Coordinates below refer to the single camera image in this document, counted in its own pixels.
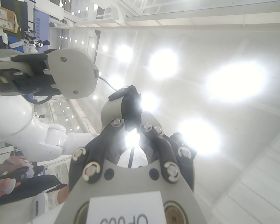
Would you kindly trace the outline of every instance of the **ceiling light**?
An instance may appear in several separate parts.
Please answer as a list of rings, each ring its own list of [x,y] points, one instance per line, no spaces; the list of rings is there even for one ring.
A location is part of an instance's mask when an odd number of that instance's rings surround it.
[[[152,93],[141,94],[141,107],[144,111],[153,112],[158,106],[158,100]]]
[[[264,70],[254,63],[230,64],[212,74],[208,90],[215,98],[232,102],[257,94],[265,81]]]
[[[133,54],[132,49],[126,45],[119,46],[116,52],[117,58],[121,62],[125,62],[125,63],[130,62],[132,54]]]
[[[108,51],[108,47],[106,45],[103,46],[103,51],[107,52]]]
[[[136,147],[139,146],[139,140],[140,135],[137,133],[137,128],[131,130],[126,136],[125,136],[125,143],[126,147]]]
[[[155,53],[149,65],[149,70],[157,79],[170,77],[177,72],[177,56],[169,49]]]
[[[201,119],[184,121],[179,127],[179,132],[183,134],[186,143],[200,154],[211,154],[218,150],[218,133]]]
[[[121,89],[124,85],[123,79],[119,76],[112,76],[109,83],[117,90]]]

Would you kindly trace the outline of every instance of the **label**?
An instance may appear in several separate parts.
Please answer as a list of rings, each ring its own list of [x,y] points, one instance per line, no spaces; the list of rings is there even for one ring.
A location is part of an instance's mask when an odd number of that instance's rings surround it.
[[[86,224],[166,224],[159,191],[93,197]]]
[[[0,26],[9,30],[13,30],[13,24],[7,20],[0,19]]]
[[[0,18],[7,20],[7,11],[0,9]]]

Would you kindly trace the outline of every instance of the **blue banner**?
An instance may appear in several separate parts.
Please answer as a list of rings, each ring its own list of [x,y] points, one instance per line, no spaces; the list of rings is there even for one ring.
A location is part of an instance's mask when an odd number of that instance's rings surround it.
[[[49,21],[50,16],[48,14],[35,10],[35,37],[37,39],[49,40]],[[45,49],[48,49],[48,46],[39,49],[39,52],[43,53]]]

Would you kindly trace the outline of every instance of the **cardboard box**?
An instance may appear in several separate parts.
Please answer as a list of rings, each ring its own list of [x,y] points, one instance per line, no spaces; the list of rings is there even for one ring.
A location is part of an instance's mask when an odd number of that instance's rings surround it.
[[[0,28],[17,33],[19,25],[13,11],[0,7]]]

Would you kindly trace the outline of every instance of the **ceiling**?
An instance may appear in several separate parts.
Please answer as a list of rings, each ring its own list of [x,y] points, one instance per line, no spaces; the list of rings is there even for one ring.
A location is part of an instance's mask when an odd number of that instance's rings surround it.
[[[278,0],[129,1],[143,13],[153,14]],[[150,5],[156,9],[145,9]],[[64,43],[59,38],[62,34],[73,40]],[[95,48],[90,48],[96,44],[93,30],[52,28],[50,38],[58,47],[83,48],[94,59]],[[133,49],[129,63],[117,59],[120,45]],[[178,131],[188,118],[201,118],[216,129],[219,150],[195,158],[195,192],[202,204],[213,206],[280,132],[280,32],[102,30],[97,47],[95,64],[103,78],[111,84],[115,84],[114,77],[120,78],[123,86],[134,85],[139,93],[156,96],[158,105],[152,114],[166,135]],[[163,80],[155,79],[149,71],[151,57],[160,49],[171,49],[177,56],[176,74]],[[210,96],[206,83],[212,73],[229,63],[249,61],[265,70],[266,81],[260,93],[234,103]],[[91,96],[77,100],[97,131],[102,128],[100,112],[111,93],[112,89],[99,81]]]

